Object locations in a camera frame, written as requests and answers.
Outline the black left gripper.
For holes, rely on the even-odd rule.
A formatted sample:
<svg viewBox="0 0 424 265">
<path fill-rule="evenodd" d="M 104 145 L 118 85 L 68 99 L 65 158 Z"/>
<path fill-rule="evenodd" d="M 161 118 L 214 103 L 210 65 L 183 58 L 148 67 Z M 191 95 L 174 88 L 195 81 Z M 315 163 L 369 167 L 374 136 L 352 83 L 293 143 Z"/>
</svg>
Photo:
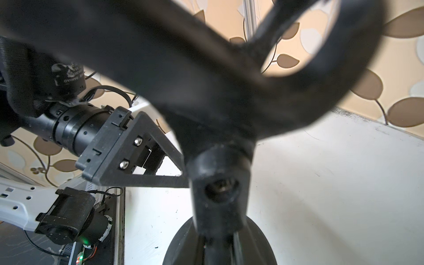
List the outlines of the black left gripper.
<svg viewBox="0 0 424 265">
<path fill-rule="evenodd" d="M 184 170 L 182 154 L 144 112 L 118 107 L 76 162 L 82 178 L 100 186 L 188 188 L 184 175 L 161 176 L 165 158 Z"/>
</svg>

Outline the black round stand base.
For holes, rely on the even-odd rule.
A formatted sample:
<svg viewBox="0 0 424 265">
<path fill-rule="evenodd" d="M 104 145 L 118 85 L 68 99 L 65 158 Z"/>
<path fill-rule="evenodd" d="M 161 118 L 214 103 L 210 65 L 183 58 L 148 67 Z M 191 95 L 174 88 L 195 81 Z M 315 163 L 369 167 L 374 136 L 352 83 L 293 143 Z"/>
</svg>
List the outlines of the black round stand base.
<svg viewBox="0 0 424 265">
<path fill-rule="evenodd" d="M 193 219 L 188 219 L 175 234 L 164 265 L 276 265 L 277 260 L 265 234 L 247 218 L 247 225 L 224 247 L 200 236 Z"/>
</svg>

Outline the black microphone stand pole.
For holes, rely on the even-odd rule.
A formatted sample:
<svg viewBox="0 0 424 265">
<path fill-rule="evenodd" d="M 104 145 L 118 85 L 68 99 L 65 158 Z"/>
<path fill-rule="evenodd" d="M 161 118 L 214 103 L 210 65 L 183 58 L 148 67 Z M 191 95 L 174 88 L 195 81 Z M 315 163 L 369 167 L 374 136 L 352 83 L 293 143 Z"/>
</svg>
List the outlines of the black microphone stand pole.
<svg viewBox="0 0 424 265">
<path fill-rule="evenodd" d="M 276 1 L 251 39 L 233 44 L 173 1 L 2 1 L 1 37 L 76 63 L 98 108 L 145 112 L 182 154 L 157 174 L 184 175 L 197 233 L 219 247 L 247 225 L 258 140 L 310 125 L 363 75 L 384 28 L 383 1 L 341 1 L 323 46 L 299 72 L 261 68 L 313 1 Z"/>
</svg>

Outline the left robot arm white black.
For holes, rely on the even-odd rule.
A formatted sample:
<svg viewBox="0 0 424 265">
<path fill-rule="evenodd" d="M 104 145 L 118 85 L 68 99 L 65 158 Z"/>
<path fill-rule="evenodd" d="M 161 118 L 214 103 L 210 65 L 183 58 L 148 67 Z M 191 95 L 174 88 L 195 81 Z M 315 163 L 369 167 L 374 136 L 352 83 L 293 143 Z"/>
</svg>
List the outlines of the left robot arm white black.
<svg viewBox="0 0 424 265">
<path fill-rule="evenodd" d="M 14 144 L 12 132 L 23 128 L 77 156 L 75 167 L 85 180 L 107 189 L 125 187 L 187 188 L 185 176 L 159 176 L 168 157 L 181 170 L 182 155 L 145 112 L 92 104 L 98 91 L 113 92 L 133 106 L 135 98 L 117 87 L 86 87 L 81 65 L 63 63 L 34 48 L 1 37 L 1 144 Z M 35 214 L 34 231 L 56 244 L 79 243 L 71 264 L 85 265 L 108 238 L 113 219 L 102 192 L 60 188 L 46 213 Z"/>
</svg>

